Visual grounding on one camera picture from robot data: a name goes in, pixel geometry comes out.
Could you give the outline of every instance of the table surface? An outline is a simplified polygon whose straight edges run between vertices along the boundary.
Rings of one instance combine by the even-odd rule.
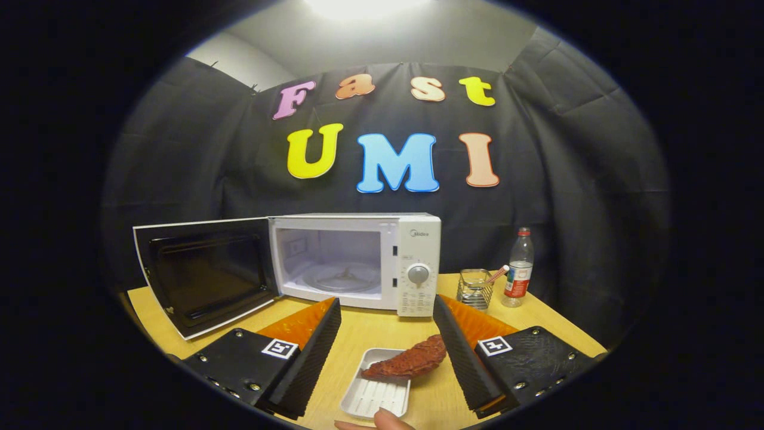
[[[438,293],[454,298],[458,278],[458,274],[439,275]],[[494,283],[494,297],[487,312],[490,316],[519,330],[540,325],[589,357],[606,352],[583,330],[530,293],[518,308],[504,307],[499,299],[505,282],[506,277],[502,276]],[[162,312],[149,287],[130,290],[128,296],[154,343],[163,352],[181,359],[201,350],[233,327],[257,331],[314,303],[281,297],[247,317],[192,340],[184,340]],[[349,416],[339,407],[364,352],[369,348],[408,349],[437,333],[438,327],[432,318],[403,318],[398,317],[395,311],[343,306],[342,325],[308,402],[305,416],[296,421],[281,418],[303,427],[320,429],[335,428],[336,419],[373,425],[372,422]],[[484,421],[478,420],[467,407],[448,356],[437,369],[412,380],[408,410],[402,419],[417,430],[464,428]]]

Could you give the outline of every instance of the light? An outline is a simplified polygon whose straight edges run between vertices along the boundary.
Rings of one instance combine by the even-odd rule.
[[[413,8],[432,0],[305,0],[324,18],[374,19]]]

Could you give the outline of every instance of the microwave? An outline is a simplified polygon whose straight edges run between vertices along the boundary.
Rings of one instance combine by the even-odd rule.
[[[432,317],[441,221],[428,213],[305,213],[134,226],[138,261],[183,339],[278,296]]]

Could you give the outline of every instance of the wire basket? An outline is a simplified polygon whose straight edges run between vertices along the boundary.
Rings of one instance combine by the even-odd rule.
[[[494,282],[489,282],[489,278],[490,272],[486,269],[461,270],[456,300],[479,311],[487,311],[494,294]]]

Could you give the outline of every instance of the straw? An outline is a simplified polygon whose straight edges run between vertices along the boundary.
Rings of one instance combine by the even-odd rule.
[[[505,264],[501,269],[497,270],[496,273],[494,273],[493,276],[488,278],[486,283],[491,283],[491,282],[495,281],[499,276],[502,276],[504,273],[507,273],[509,271],[510,271],[510,267]]]

